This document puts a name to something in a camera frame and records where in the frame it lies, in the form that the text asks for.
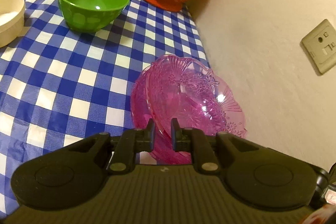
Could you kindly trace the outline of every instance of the pink glass plate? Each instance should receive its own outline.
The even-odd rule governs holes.
[[[155,124],[169,137],[172,118],[182,128],[199,128],[207,135],[226,131],[245,137],[245,116],[230,88],[193,58],[163,55],[153,62],[146,98]]]
[[[150,67],[142,71],[136,80],[131,94],[131,112],[134,126],[145,128],[148,120],[152,117],[146,101],[145,84],[146,77],[150,73]],[[188,164],[190,156],[176,153],[171,144],[171,138],[165,133],[164,135],[156,128],[155,145],[151,156],[165,162],[166,164]]]

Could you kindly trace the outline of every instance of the white ceramic bowl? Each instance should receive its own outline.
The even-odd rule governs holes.
[[[0,0],[0,47],[12,42],[25,23],[25,0]]]

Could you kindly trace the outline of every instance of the green bowl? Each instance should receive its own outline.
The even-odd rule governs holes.
[[[72,30],[96,32],[112,22],[129,0],[58,0],[65,21]]]

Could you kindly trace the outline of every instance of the table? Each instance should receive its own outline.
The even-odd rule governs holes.
[[[0,49],[0,218],[18,206],[10,179],[20,164],[133,128],[132,86],[166,53],[208,66],[186,8],[171,13],[131,0],[112,24],[85,34],[69,30],[57,0],[26,0],[24,31]]]

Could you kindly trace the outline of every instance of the electrical outlet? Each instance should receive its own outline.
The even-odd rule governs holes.
[[[336,30],[327,19],[307,34],[302,43],[321,74],[336,64]]]

